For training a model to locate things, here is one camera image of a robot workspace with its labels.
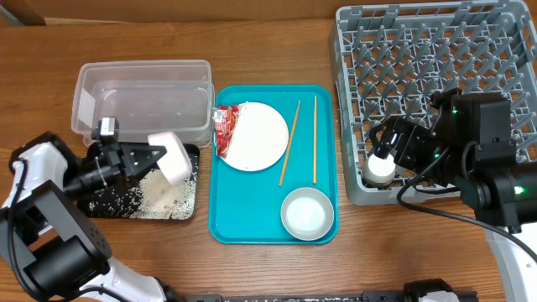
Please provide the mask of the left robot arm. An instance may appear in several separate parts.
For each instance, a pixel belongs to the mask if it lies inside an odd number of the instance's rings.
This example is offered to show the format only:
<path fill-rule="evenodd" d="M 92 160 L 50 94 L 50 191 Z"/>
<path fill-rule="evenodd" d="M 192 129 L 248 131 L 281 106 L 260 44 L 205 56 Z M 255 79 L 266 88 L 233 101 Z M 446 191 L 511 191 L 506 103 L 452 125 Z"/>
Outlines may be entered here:
<path fill-rule="evenodd" d="M 103 133 L 83 159 L 53 133 L 15 149 L 11 192 L 1 206 L 1 257 L 36 301 L 180 301 L 164 281 L 137 273 L 112 255 L 97 226 L 76 205 L 113 185 L 136 185 L 153 167 L 184 159 L 175 135 L 120 143 Z"/>

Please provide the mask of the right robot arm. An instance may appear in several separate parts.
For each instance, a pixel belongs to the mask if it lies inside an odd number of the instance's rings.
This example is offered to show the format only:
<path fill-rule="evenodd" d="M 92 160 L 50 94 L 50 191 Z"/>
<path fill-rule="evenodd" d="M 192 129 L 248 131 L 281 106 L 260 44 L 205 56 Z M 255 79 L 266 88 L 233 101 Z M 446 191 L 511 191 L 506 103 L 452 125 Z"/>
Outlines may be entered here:
<path fill-rule="evenodd" d="M 390 117 L 371 128 L 373 154 L 415 173 L 396 195 L 410 210 L 482 227 L 497 262 L 507 301 L 536 299 L 536 164 L 517 161 L 511 102 L 501 93 L 432 93 L 432 128 Z M 404 192 L 422 181 L 439 193 L 459 192 L 473 217 L 410 204 Z"/>

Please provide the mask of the white cup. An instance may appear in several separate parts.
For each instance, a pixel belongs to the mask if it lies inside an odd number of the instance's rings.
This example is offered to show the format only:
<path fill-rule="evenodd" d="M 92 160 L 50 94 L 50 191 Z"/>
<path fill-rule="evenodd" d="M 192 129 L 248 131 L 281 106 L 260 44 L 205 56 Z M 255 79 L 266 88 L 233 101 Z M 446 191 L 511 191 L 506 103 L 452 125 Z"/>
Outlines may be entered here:
<path fill-rule="evenodd" d="M 391 154 L 386 159 L 372 154 L 363 167 L 362 176 L 369 185 L 381 188 L 393 181 L 395 169 L 396 164 Z"/>

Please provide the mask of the pink bowl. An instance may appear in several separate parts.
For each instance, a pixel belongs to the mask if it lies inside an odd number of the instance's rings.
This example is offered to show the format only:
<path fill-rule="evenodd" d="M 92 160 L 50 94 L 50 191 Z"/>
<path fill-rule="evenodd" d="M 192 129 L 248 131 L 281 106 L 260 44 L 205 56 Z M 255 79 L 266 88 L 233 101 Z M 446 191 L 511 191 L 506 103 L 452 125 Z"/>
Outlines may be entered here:
<path fill-rule="evenodd" d="M 148 143 L 152 147 L 165 148 L 166 153 L 157 161 L 157 165 L 171 185 L 177 185 L 190 176 L 192 164 L 183 143 L 175 133 L 150 134 Z"/>

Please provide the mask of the red sauce packet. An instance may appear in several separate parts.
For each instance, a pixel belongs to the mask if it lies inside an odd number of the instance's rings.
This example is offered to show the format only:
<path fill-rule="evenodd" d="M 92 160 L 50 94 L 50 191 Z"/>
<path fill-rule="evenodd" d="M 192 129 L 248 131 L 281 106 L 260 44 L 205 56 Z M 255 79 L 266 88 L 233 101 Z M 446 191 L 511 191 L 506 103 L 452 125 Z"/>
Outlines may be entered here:
<path fill-rule="evenodd" d="M 240 105 L 219 106 L 213 115 L 216 155 L 226 158 L 240 115 Z"/>

